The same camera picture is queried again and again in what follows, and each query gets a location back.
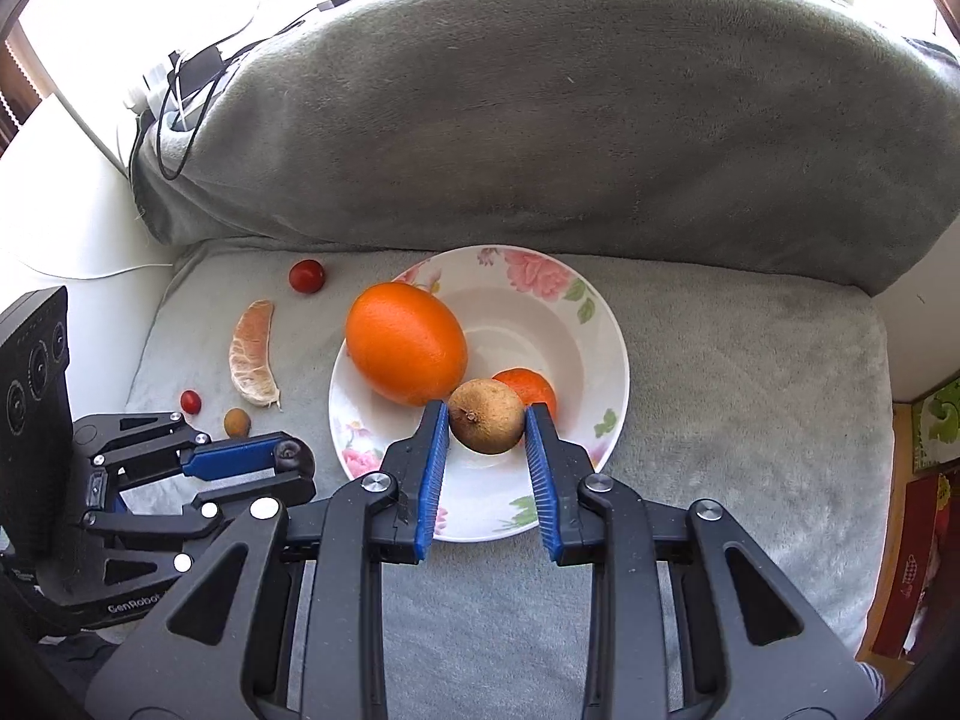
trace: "gray cushion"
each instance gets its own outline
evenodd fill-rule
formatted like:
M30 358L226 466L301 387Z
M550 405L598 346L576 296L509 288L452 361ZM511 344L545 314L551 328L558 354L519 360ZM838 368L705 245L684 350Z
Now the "gray cushion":
M878 293L960 208L958 79L829 0L358 0L261 47L173 184L151 131L134 189L174 244L496 241Z
M325 253L328 283L304 299L286 286L301 255L205 245L157 313L128 409L176 408L196 389L203 410L191 421L224 437L224 412L245 405L227 372L233 324L253 300L275 300L283 410L250 409L254 430L306 440L329 495L344 483L326 399L347 309L420 256ZM893 444L884 333L867 296L792 276L562 259L603 293L630 354L630 409L608 470L652 500L724 502L856 649ZM198 487L166 480L127 498L137 511L176 512ZM579 717L589 584L586 569L551 565L536 531L438 542L425 565L387 566L391 717Z

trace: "peeled orange segment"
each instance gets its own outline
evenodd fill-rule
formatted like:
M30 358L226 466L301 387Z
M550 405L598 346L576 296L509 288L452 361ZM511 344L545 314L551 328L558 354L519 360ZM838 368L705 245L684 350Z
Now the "peeled orange segment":
M270 320L274 305L256 300L243 312L230 341L230 379L239 394L255 406L280 403L280 390L270 372Z

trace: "red cherry tomato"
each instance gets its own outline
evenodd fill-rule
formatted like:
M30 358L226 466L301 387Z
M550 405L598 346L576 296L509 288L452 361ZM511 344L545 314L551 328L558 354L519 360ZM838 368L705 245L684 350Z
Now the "red cherry tomato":
M290 286L304 295L312 295L323 287L323 266L316 260L301 260L290 269Z
M200 396L193 391L193 389L185 389L181 392L181 408L186 412L190 413L200 413L200 406L203 405L203 401L200 400Z

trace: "floral bowl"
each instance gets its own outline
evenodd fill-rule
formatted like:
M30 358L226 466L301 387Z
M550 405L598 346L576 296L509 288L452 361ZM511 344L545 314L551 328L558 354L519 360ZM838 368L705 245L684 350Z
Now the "floral bowl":
M445 251L395 280L427 290L455 314L467 337L465 380L511 367L536 370L557 394L560 437L582 445L597 469L606 464L627 409L630 367L620 327L586 279L545 254L498 245ZM421 413L373 392L341 346L329 416L347 476L378 469ZM436 538L492 541L535 525L522 442L491 457L450 437Z

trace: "tangerine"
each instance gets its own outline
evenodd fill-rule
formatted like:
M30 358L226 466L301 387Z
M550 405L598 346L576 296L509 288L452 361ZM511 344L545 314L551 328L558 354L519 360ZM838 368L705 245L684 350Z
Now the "tangerine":
M438 298L410 284L374 284L347 314L347 352L375 392L405 406L448 397L467 370L467 339Z
M493 378L515 391L523 401L524 408L532 403L545 403L550 418L554 424L557 423L557 394L550 382L538 372L525 367L512 367L510 370L501 370Z
M243 312L230 340L230 379L239 394L255 406L280 403L280 390L268 358L273 315L270 300L254 300Z

